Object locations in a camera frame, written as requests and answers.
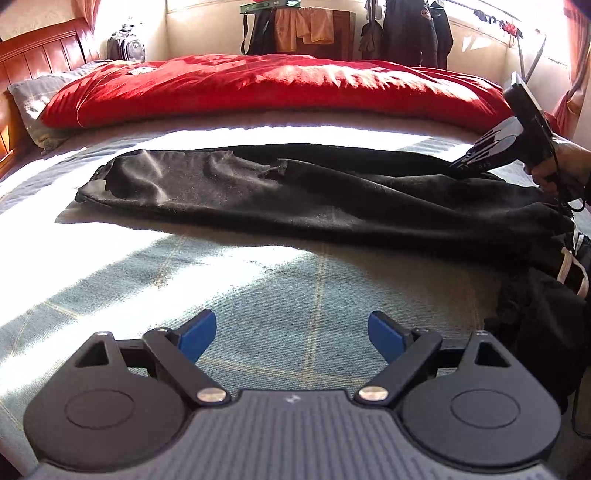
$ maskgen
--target grey pillow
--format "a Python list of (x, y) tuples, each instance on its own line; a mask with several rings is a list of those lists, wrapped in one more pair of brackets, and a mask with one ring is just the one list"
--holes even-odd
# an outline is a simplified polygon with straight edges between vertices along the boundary
[(43, 75), (8, 86), (8, 91), (14, 97), (21, 113), (22, 123), (39, 147), (49, 152), (69, 137), (68, 131), (49, 128), (39, 118), (53, 96), (68, 83), (87, 75), (108, 61), (110, 60), (95, 60), (68, 72)]

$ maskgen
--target metal screw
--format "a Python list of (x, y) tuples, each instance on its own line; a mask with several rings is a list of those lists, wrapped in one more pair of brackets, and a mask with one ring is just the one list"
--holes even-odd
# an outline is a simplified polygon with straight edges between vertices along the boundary
[(204, 388), (197, 392), (197, 398), (204, 403), (218, 403), (226, 398), (226, 391), (218, 387)]
[(377, 385), (370, 385), (359, 390), (359, 396), (365, 401), (382, 401), (388, 398), (388, 390)]

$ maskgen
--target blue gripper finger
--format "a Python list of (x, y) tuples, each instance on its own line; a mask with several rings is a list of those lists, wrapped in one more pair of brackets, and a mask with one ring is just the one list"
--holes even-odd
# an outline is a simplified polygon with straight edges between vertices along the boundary
[(179, 335), (178, 349), (192, 363), (195, 363), (212, 344), (216, 331), (216, 315), (211, 310), (203, 310), (175, 330)]
[(413, 343), (413, 334), (384, 312), (376, 310), (368, 318), (368, 336), (375, 349), (389, 364)]

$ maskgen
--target red duvet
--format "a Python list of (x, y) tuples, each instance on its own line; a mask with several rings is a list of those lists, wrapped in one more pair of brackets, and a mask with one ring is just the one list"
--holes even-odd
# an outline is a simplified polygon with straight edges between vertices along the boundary
[(471, 75), (387, 61), (272, 54), (190, 56), (107, 64), (65, 86), (43, 112), (55, 128), (245, 110), (330, 109), (385, 113), (483, 133), (511, 116), (501, 88)]

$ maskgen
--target wooden headboard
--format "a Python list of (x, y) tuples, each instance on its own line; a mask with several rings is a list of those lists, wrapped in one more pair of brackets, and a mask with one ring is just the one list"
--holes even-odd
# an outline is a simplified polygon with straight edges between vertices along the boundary
[(37, 148), (22, 124), (8, 85), (75, 69), (98, 58), (92, 33), (82, 18), (0, 43), (0, 179), (30, 149)]

